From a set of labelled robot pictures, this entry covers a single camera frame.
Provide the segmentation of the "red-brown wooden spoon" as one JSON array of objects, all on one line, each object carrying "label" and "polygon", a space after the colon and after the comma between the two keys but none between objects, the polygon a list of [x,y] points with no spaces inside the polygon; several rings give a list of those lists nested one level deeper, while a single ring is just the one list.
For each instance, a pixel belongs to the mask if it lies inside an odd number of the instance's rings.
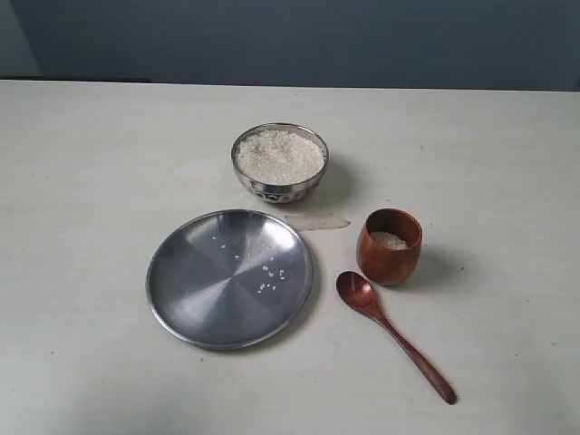
[{"label": "red-brown wooden spoon", "polygon": [[379,324],[402,348],[436,393],[449,405],[458,401],[458,395],[445,377],[392,325],[382,311],[372,285],[354,271],[342,272],[336,278],[336,290],[343,302],[354,311]]}]

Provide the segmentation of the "brown wooden cup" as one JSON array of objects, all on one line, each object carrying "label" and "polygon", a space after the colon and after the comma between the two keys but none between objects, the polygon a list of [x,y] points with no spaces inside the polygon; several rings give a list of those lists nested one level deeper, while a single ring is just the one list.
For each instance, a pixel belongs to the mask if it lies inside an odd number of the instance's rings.
[{"label": "brown wooden cup", "polygon": [[[377,242],[374,232],[394,234],[407,245],[394,249]],[[356,262],[362,273],[379,285],[400,285],[414,272],[422,246],[419,221],[407,211],[381,208],[373,211],[362,225],[356,244]]]}]

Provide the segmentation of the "steel bowl of rice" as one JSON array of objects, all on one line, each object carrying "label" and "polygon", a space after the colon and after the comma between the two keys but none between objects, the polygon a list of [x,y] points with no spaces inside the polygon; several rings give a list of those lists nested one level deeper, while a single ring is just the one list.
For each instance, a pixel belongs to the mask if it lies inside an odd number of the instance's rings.
[{"label": "steel bowl of rice", "polygon": [[251,194],[271,204],[296,202],[319,185],[329,162],[324,140],[306,127],[285,122],[255,126],[231,149],[233,170]]}]

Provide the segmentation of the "clear tape strip on table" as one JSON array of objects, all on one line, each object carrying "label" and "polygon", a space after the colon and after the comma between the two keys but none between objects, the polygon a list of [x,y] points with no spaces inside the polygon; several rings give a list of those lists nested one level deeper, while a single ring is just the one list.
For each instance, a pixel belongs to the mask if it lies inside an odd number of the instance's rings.
[{"label": "clear tape strip on table", "polygon": [[351,225],[350,220],[331,212],[285,214],[284,221],[296,231],[334,230]]}]

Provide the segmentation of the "round steel plate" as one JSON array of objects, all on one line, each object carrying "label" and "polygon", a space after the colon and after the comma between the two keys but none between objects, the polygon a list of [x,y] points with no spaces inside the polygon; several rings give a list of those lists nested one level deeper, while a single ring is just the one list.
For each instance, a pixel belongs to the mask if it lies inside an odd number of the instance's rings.
[{"label": "round steel plate", "polygon": [[153,255],[145,281],[158,322],[180,340],[228,351],[286,328],[311,294],[314,260],[282,219],[249,209],[196,217]]}]

